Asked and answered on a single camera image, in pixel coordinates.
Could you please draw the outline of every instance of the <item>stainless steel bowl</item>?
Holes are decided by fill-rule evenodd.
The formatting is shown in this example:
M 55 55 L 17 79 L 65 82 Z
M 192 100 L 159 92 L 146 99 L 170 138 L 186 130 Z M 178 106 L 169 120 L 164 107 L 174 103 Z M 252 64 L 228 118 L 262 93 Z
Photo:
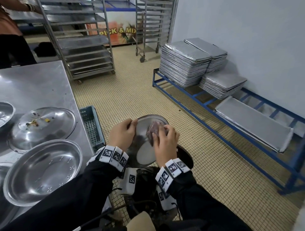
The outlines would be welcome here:
M 135 136 L 131 146 L 126 151 L 129 156 L 127 162 L 129 167 L 142 168 L 156 161 L 155 150 L 150 145 L 146 135 L 148 128 L 154 121 L 168 124 L 167 120 L 160 115 L 145 115 L 138 118 Z
M 9 133 L 8 145 L 25 153 L 49 140 L 66 139 L 76 126 L 76 116 L 64 108 L 39 108 L 24 114 Z
M 6 101 L 0 101 L 0 128 L 11 120 L 16 109 Z
M 3 194 L 4 178 L 9 171 L 11 163 L 0 163 L 0 229 L 7 225 L 18 211 L 18 207 L 9 203 Z
M 5 198 L 17 206 L 33 206 L 73 179 L 83 155 L 71 140 L 50 140 L 23 154 L 8 171 Z

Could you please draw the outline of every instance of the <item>gray plastic crate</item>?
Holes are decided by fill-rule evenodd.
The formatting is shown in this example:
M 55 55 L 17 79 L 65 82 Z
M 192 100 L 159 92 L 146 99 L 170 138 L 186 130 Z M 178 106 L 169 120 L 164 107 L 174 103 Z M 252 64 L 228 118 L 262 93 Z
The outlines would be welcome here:
M 106 145 L 103 131 L 99 123 L 99 117 L 94 106 L 81 108 L 81 117 L 84 121 L 88 136 L 94 152 Z

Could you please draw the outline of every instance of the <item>black sleeve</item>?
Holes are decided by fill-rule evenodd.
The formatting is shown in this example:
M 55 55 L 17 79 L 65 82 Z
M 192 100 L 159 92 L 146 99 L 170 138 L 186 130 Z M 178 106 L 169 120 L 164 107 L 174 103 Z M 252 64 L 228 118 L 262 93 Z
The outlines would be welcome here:
M 89 163 L 83 174 L 56 189 L 1 231 L 73 230 L 102 213 L 112 180 L 118 175 L 115 167 L 97 159 Z
M 176 177 L 167 192 L 177 200 L 183 220 L 203 219 L 210 224 L 208 230 L 213 231 L 252 230 L 230 209 L 198 185 L 191 171 Z

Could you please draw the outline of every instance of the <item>tiled floor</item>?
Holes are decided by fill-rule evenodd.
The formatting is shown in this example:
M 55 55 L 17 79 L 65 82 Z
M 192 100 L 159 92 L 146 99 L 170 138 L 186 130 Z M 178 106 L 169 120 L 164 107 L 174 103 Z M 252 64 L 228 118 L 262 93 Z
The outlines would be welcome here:
M 232 151 L 212 132 L 152 87 L 152 72 L 159 67 L 158 55 L 147 53 L 148 62 L 140 63 L 135 46 L 113 49 L 116 74 L 72 83 L 80 107 L 94 105 L 107 141 L 110 129 L 125 118 L 159 114 L 180 131 L 179 144 L 194 159 L 193 174 L 213 197 L 227 205 L 253 230 L 291 230 L 298 215 L 296 195 L 280 196 L 274 184 Z M 287 173 L 252 144 L 225 126 L 197 103 L 168 84 L 163 87 L 225 138 L 282 179 Z M 115 205 L 123 204 L 114 195 Z M 124 221 L 129 220 L 125 210 Z

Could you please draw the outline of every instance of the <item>wire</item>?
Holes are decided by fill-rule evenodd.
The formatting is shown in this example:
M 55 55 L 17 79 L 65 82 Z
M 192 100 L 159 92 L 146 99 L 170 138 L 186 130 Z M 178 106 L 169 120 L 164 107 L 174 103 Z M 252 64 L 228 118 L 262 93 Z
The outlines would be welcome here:
M 122 188 L 115 188 L 115 189 L 113 189 L 111 192 L 114 192 L 114 191 L 117 190 L 117 189 L 122 190 Z
M 154 201 L 151 201 L 151 200 L 137 201 L 137 202 L 134 202 L 133 204 L 141 204 L 141 203 L 145 203 L 145 202 L 152 202 L 152 203 L 155 203 L 155 206 L 157 207 L 157 203 L 154 202 Z M 97 216 L 97 217 L 91 219 L 90 221 L 88 221 L 88 222 L 82 224 L 81 226 L 77 227 L 75 230 L 81 230 L 81 228 L 85 227 L 86 225 L 90 224 L 91 222 L 96 221 L 96 220 L 98 220 L 98 219 L 101 219 L 103 216 L 105 216 L 105 215 L 107 215 L 107 214 L 109 214 L 109 213 L 112 213 L 112 212 L 114 212 L 114 211 L 116 211 L 116 210 L 118 210 L 118 209 L 121 209 L 121 208 L 123 208 L 123 207 L 126 207 L 126 206 L 127 206 L 127 204 L 124 204 L 124 205 L 121 205 L 121 206 L 119 206 L 119 207 L 112 208 L 112 209 L 109 210 L 109 211 L 103 212 L 101 215 L 99 215 L 99 216 Z
M 181 221 L 181 218 L 180 218 L 180 212 L 179 212 L 178 205 L 177 205 L 175 202 L 173 202 L 172 204 L 174 204 L 174 205 L 176 206 L 176 208 L 177 208 L 177 210 L 178 210 L 178 216 L 179 216 L 179 220 Z

